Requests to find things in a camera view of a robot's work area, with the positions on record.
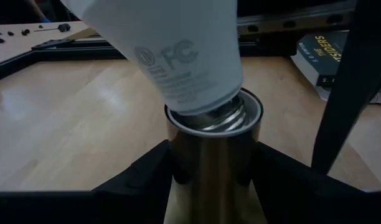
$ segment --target brass cylinder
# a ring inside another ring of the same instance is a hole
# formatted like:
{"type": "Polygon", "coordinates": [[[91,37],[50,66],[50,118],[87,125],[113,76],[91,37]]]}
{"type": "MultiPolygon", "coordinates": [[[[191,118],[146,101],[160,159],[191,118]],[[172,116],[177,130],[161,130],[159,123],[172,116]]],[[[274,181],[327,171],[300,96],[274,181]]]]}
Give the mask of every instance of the brass cylinder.
{"type": "Polygon", "coordinates": [[[192,130],[173,118],[166,107],[174,191],[181,223],[244,223],[242,210],[251,181],[251,153],[256,148],[263,107],[242,89],[249,123],[221,133],[192,130]]]}

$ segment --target black frame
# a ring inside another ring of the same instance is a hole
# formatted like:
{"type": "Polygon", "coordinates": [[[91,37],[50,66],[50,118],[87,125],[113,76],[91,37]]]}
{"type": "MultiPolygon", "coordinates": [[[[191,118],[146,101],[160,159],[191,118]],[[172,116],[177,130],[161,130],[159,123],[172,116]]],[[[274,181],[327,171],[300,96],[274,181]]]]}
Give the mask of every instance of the black frame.
{"type": "MultiPolygon", "coordinates": [[[[294,49],[263,54],[288,55],[294,49]]],[[[260,50],[255,43],[240,43],[241,56],[261,55],[260,50]]],[[[104,41],[54,40],[0,63],[0,79],[40,60],[118,58],[123,56],[104,41]]],[[[381,223],[381,192],[363,192],[326,175],[360,112],[380,87],[381,1],[360,0],[316,136],[312,166],[256,144],[252,179],[269,223],[381,223]]],[[[171,163],[165,140],[90,192],[0,193],[0,218],[163,223],[171,163]]]]}

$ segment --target light bulb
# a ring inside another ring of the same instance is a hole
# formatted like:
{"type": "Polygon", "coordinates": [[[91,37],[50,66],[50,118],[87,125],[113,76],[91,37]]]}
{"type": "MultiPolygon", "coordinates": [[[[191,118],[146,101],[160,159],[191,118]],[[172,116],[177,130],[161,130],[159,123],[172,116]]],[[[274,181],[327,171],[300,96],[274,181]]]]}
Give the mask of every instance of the light bulb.
{"type": "Polygon", "coordinates": [[[214,110],[240,91],[236,0],[62,0],[136,64],[168,108],[214,110]]]}

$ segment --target wooden floor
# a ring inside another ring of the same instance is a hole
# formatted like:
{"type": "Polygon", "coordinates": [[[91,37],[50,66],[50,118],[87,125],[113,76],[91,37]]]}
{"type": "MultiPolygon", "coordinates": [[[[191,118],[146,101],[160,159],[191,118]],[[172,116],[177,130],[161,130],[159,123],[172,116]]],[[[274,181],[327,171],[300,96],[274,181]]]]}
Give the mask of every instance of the wooden floor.
{"type": "MultiPolygon", "coordinates": [[[[260,141],[310,164],[325,102],[283,58],[243,58],[263,102],[260,141]]],[[[0,81],[0,190],[86,190],[166,139],[163,102],[125,60],[43,62],[0,81]]],[[[361,119],[331,176],[381,189],[381,106],[361,119]]]]}

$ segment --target book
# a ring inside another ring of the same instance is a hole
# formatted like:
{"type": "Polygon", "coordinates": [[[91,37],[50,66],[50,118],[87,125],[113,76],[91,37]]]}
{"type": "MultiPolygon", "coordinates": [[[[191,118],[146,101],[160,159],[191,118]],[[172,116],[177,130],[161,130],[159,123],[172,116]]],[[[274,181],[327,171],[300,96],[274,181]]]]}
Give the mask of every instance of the book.
{"type": "Polygon", "coordinates": [[[347,36],[347,30],[305,35],[291,59],[313,86],[333,87],[347,36]]]}
{"type": "MultiPolygon", "coordinates": [[[[331,91],[330,88],[315,86],[315,90],[322,100],[327,101],[327,99],[329,99],[329,95],[330,95],[330,91],[331,91]]],[[[372,98],[370,103],[371,104],[381,104],[381,90],[379,90],[379,92],[377,92],[377,94],[372,98]]]]}

